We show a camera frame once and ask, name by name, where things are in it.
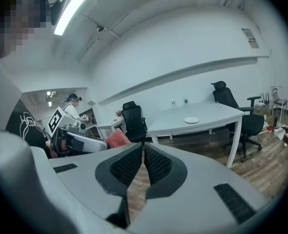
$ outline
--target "desk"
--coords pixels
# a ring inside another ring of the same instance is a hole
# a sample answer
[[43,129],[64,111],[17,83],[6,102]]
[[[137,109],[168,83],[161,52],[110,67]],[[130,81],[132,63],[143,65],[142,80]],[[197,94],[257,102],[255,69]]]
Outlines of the desk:
[[[158,135],[179,135],[210,130],[235,122],[235,132],[227,167],[231,167],[241,135],[242,116],[245,113],[215,102],[199,102],[184,107],[162,111],[147,132],[153,143],[158,144]],[[186,117],[197,117],[194,124],[184,122]]]
[[119,126],[123,122],[124,122],[124,118],[117,120],[117,121],[112,121],[111,123],[98,124],[96,126],[96,129],[98,130],[100,137],[102,139],[106,139],[108,136],[107,136],[106,132],[102,133],[102,130],[111,129],[111,131],[114,132],[116,130],[115,127]]

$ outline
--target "office chair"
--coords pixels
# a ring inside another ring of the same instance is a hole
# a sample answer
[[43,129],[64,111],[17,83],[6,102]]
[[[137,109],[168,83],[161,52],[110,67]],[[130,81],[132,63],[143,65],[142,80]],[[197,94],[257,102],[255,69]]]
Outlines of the office chair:
[[142,142],[144,144],[147,126],[145,118],[141,116],[141,107],[137,106],[134,101],[127,102],[123,105],[121,114],[125,121],[127,130],[125,135],[127,138],[131,142]]
[[[236,108],[244,112],[250,112],[249,115],[244,115],[242,118],[242,129],[241,129],[242,135],[240,138],[240,142],[243,145],[243,151],[244,151],[244,157],[242,158],[241,161],[244,162],[246,160],[246,143],[257,145],[259,151],[262,149],[260,143],[249,139],[250,136],[255,136],[259,134],[264,125],[265,119],[263,116],[252,114],[254,101],[256,99],[260,99],[260,96],[247,98],[247,100],[251,101],[250,107],[239,107],[232,95],[232,92],[230,91],[229,88],[226,87],[226,83],[224,81],[218,81],[216,83],[212,83],[212,85],[215,88],[215,91],[213,91],[213,96],[216,102],[219,102],[232,108]],[[230,138],[232,138],[234,136],[233,132],[235,130],[235,123],[228,124],[226,125],[226,127],[231,132]],[[230,142],[224,145],[224,149],[227,146],[232,145],[232,143],[233,142]]]

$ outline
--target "bottle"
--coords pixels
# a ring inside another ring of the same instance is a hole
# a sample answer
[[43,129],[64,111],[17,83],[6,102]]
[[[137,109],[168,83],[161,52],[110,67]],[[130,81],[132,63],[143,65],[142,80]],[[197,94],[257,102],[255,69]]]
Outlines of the bottle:
[[172,99],[171,104],[172,104],[172,107],[173,107],[173,108],[176,108],[176,104],[175,104],[174,99]]
[[185,106],[188,106],[188,99],[187,99],[187,96],[184,96],[184,105],[185,105]]

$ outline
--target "floor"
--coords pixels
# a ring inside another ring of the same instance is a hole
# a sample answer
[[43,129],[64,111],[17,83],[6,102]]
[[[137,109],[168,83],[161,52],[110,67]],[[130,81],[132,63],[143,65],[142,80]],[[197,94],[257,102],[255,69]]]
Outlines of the floor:
[[[288,115],[284,123],[288,126]],[[222,146],[228,142],[229,131],[220,130],[213,135],[177,137],[173,140],[160,139],[159,143],[184,151],[204,155],[226,165],[230,147],[223,151]],[[281,194],[288,185],[288,146],[280,141],[273,133],[253,136],[251,139],[261,143],[263,149],[247,144],[247,159],[244,163],[241,144],[231,170],[247,180],[267,199],[273,199]],[[150,186],[144,162],[128,188],[128,204],[130,220],[133,221],[145,205],[145,192]]]

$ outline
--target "ceiling light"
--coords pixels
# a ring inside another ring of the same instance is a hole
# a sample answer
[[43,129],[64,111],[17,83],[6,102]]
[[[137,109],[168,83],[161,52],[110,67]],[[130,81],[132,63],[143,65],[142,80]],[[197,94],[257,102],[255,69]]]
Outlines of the ceiling light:
[[75,14],[75,12],[78,10],[80,5],[84,2],[84,0],[71,0],[68,4],[67,8],[64,10],[64,13],[61,16],[60,21],[58,22],[55,32],[55,35],[61,36],[66,27],[67,24],[70,22],[72,16]]

